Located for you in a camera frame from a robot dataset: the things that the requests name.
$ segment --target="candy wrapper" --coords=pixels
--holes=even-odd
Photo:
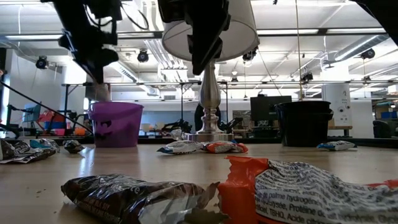
[[[227,152],[245,153],[248,152],[249,149],[242,143],[237,144],[236,142],[217,141],[206,144],[203,150],[217,154]]]
[[[67,140],[63,142],[63,148],[70,154],[76,154],[82,151],[85,147],[82,146],[77,140]]]
[[[214,197],[217,185],[211,184],[204,190],[195,184],[150,183],[110,174],[69,180],[61,186],[61,191],[77,207],[106,223],[172,224],[181,223],[185,216],[189,220],[198,213],[203,214],[199,211]]]
[[[46,159],[57,153],[57,149],[54,147],[33,148],[23,141],[11,145],[0,139],[0,146],[0,164],[12,162],[26,164]]]
[[[248,148],[244,144],[237,144],[236,142],[216,141],[216,142],[194,142],[194,141],[175,141],[165,147],[162,147],[158,152],[163,152],[170,155],[184,155],[194,152],[206,151],[209,153],[227,153],[237,152],[245,153]]]
[[[185,133],[182,132],[181,129],[174,129],[173,131],[170,132],[170,136],[172,137],[172,139],[176,141],[185,140]]]
[[[59,153],[61,151],[58,144],[51,139],[32,139],[30,140],[30,146],[34,149],[45,149],[45,148],[53,148]]]
[[[329,151],[342,151],[347,149],[355,148],[356,145],[354,143],[348,141],[335,141],[335,142],[328,142],[326,144],[320,144],[317,146],[319,149],[327,149]]]
[[[225,183],[218,186],[226,223],[394,223],[398,180],[360,185],[303,162],[227,157]]]
[[[191,154],[198,150],[203,149],[204,145],[194,141],[175,141],[165,147],[162,147],[158,152],[163,152],[170,155],[184,155]]]

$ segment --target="table lamp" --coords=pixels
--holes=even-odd
[[[202,117],[202,129],[196,134],[188,135],[188,139],[192,141],[230,141],[233,138],[232,135],[225,134],[217,126],[219,117],[215,113],[221,103],[221,95],[215,77],[215,63],[231,60],[248,53],[259,45],[259,39],[250,0],[229,0],[228,13],[231,20],[228,30],[220,34],[223,41],[220,57],[210,60],[204,69],[199,103],[204,108],[205,115]],[[203,16],[206,16],[210,22],[213,18],[213,15],[206,14],[206,11],[203,12]],[[192,61],[188,44],[188,35],[192,35],[192,27],[185,21],[165,23],[164,27],[162,43],[165,50],[175,57]]]

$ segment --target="desk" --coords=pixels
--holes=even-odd
[[[226,154],[169,156],[156,152],[162,146],[89,148],[75,155],[62,149],[61,153],[44,161],[1,165],[1,223],[99,224],[98,220],[76,209],[61,193],[60,186],[75,177],[120,173],[152,182],[174,180],[207,186],[225,181],[229,174]],[[248,148],[249,152],[242,156],[307,162],[347,182],[368,184],[397,178],[396,149],[359,146],[358,151],[328,152],[280,144],[248,144]],[[215,210],[216,202],[212,200],[208,208]]]
[[[352,129],[352,126],[329,126],[329,130],[344,130],[344,136],[349,136],[349,131]]]

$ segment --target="orange wrapper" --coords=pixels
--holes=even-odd
[[[398,180],[350,184],[303,162],[235,156],[227,159],[231,163],[231,172],[227,181],[218,186],[221,211],[231,218],[225,223],[377,223],[398,220],[398,193],[393,190],[398,188]]]

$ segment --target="person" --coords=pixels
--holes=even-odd
[[[203,112],[203,107],[198,104],[197,109],[195,111],[195,131],[200,131],[201,127],[203,126],[203,122],[201,117],[205,115]],[[217,106],[216,116],[218,117],[217,126],[220,128],[221,125],[221,111],[220,108]]]

